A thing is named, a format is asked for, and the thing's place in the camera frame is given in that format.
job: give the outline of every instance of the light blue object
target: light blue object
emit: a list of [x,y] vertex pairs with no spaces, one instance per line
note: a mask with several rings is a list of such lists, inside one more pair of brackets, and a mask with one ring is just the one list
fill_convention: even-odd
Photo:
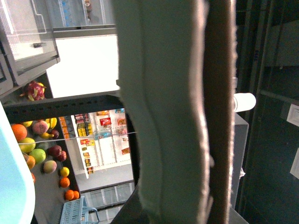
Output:
[[[89,211],[95,211],[97,222],[89,222]],[[95,208],[89,208],[84,196],[80,199],[64,203],[60,224],[97,224],[100,222],[98,211]]]
[[1,103],[0,118],[0,222],[29,224],[36,200],[31,172]]

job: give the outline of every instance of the dragon fruit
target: dragon fruit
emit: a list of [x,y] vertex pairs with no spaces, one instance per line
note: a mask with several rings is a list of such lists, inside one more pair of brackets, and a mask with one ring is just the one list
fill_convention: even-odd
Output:
[[36,81],[31,81],[29,85],[25,88],[25,92],[20,95],[27,96],[29,100],[41,100],[45,98],[45,88],[42,83],[37,83]]

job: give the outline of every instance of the orange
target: orange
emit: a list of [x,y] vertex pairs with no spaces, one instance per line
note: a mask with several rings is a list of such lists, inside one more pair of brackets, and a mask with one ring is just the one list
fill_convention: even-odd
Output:
[[17,142],[22,141],[27,136],[27,129],[24,125],[16,124],[11,125],[11,129],[13,130],[14,136],[17,139]]
[[33,183],[36,183],[36,177],[33,175],[33,173],[31,173],[31,175],[32,175]]
[[72,190],[68,190],[66,191],[65,195],[64,195],[66,200],[72,200],[74,198],[74,191]]
[[70,185],[70,179],[67,177],[64,177],[60,180],[60,186],[63,188],[67,188]]
[[79,192],[76,191],[76,190],[74,190],[74,198],[73,198],[73,200],[76,200],[76,199],[78,199],[79,197],[80,197]]
[[30,155],[30,156],[28,156],[28,160],[26,163],[27,163],[28,168],[32,169],[36,164],[36,160],[33,156]]

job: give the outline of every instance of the green apple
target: green apple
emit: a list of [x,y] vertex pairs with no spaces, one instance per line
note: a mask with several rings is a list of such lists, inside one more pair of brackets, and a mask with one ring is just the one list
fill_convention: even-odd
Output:
[[43,162],[46,159],[46,153],[40,148],[34,149],[29,155],[33,156],[36,164]]

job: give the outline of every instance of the red apple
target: red apple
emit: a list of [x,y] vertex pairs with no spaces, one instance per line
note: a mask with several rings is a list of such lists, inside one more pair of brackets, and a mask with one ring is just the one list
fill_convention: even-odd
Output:
[[55,129],[53,129],[50,134],[54,135],[54,137],[53,137],[54,139],[58,139],[58,137],[59,137],[59,131],[57,131]]
[[57,156],[56,159],[61,162],[65,161],[66,160],[66,152],[61,151],[61,154],[59,156]]
[[48,154],[53,157],[57,157],[61,154],[61,151],[62,151],[61,147],[56,145],[48,149]]

